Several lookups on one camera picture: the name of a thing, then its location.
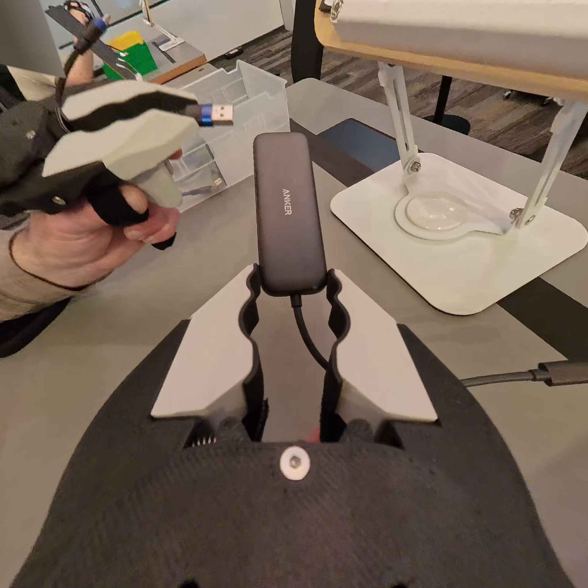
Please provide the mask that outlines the black table leg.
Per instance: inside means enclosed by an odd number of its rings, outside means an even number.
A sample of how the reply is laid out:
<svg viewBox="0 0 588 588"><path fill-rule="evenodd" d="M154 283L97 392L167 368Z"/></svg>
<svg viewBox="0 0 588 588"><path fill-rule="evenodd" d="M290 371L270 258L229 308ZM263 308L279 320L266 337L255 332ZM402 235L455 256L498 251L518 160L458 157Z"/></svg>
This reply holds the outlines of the black table leg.
<svg viewBox="0 0 588 588"><path fill-rule="evenodd" d="M324 47L315 32L316 1L297 1L293 20L290 69L294 84L321 78Z"/></svg>

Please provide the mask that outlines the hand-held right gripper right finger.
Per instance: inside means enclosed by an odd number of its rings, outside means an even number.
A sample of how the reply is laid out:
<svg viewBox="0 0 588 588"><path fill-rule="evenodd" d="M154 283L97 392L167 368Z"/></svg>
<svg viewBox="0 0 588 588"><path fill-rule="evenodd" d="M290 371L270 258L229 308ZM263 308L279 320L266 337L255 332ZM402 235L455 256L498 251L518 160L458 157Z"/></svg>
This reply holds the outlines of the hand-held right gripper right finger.
<svg viewBox="0 0 588 588"><path fill-rule="evenodd" d="M436 423L437 412L397 321L339 269L327 278L335 337L320 408L320 440L337 442L354 420Z"/></svg>

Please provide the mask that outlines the clear plastic organizer box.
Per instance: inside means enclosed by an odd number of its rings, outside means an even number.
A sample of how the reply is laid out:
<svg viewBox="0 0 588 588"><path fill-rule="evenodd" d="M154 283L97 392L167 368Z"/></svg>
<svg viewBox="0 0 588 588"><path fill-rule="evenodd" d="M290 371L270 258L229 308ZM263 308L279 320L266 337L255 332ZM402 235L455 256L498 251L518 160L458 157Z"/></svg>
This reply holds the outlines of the clear plastic organizer box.
<svg viewBox="0 0 588 588"><path fill-rule="evenodd" d="M201 128L182 146L182 157L171 162L175 185L187 178L221 177L226 188L254 172L253 143L265 133L290 131L286 81L238 60L232 71L212 68L207 75L181 87L205 104L233 106L233 125ZM184 212L218 194L183 197Z"/></svg>

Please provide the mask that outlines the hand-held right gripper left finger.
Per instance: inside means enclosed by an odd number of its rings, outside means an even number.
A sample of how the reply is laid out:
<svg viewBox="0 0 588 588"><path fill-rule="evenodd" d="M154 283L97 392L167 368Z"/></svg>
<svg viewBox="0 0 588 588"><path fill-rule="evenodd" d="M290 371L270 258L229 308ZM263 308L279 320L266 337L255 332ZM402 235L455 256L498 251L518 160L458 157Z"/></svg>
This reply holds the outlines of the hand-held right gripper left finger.
<svg viewBox="0 0 588 588"><path fill-rule="evenodd" d="M262 437L267 400L259 350L258 264L246 266L189 318L172 364L151 408L154 419L200 417L216 428L240 421Z"/></svg>

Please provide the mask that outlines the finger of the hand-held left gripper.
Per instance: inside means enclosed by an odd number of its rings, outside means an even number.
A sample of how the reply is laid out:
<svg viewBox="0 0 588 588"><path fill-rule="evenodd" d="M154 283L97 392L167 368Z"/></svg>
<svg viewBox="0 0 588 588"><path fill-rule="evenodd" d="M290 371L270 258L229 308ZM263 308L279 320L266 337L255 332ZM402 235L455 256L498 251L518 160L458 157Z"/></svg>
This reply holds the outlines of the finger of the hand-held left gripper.
<svg viewBox="0 0 588 588"><path fill-rule="evenodd" d="M120 179L148 172L180 150L199 128L194 118L178 114L141 114L98 131L64 135L45 158L44 178L101 163Z"/></svg>
<svg viewBox="0 0 588 588"><path fill-rule="evenodd" d="M71 94L61 112L73 130L98 131L152 109L184 115L187 108L199 106L193 95L173 88L148 82L111 82Z"/></svg>

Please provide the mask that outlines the green yellow box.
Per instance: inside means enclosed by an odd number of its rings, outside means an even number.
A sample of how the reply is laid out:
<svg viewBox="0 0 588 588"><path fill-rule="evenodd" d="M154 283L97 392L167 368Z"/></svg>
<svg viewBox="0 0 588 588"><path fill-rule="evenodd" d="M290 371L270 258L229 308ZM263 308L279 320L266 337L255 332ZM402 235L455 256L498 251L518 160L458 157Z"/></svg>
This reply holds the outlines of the green yellow box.
<svg viewBox="0 0 588 588"><path fill-rule="evenodd" d="M151 50L139 31L128 31L105 43L135 74L147 75L158 70Z"/></svg>

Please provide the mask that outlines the white sheet panel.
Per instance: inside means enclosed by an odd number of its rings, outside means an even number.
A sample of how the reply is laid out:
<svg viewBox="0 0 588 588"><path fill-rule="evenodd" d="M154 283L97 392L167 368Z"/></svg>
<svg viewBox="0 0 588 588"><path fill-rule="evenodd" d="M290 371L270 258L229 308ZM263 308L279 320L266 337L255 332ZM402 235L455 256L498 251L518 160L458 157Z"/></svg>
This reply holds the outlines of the white sheet panel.
<svg viewBox="0 0 588 588"><path fill-rule="evenodd" d="M341 40L558 75L587 75L587 1L334 1Z"/></svg>

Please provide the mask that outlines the person's left hand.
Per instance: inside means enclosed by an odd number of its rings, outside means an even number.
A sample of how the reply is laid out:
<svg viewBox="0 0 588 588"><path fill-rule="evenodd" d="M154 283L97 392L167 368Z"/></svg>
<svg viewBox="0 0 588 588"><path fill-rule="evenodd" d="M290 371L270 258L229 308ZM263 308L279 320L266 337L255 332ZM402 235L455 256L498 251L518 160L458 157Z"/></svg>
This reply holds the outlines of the person's left hand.
<svg viewBox="0 0 588 588"><path fill-rule="evenodd" d="M12 239L14 262L27 273L66 289L95 283L136 255L144 246L171 239L180 211L148 201L136 186L122 185L122 198L147 220L126 228L106 224L88 202L56 215L33 212Z"/></svg>

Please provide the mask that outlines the person's left forearm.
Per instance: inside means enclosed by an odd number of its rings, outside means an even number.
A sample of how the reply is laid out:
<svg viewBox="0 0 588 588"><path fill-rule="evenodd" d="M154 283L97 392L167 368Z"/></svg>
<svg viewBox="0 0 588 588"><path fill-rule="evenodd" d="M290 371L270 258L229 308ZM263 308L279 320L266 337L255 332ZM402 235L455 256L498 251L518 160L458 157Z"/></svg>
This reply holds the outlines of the person's left forearm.
<svg viewBox="0 0 588 588"><path fill-rule="evenodd" d="M1 232L1 322L17 319L76 297L110 276L106 273L87 285L66 288L23 270L12 254L13 241L28 225L11 233Z"/></svg>

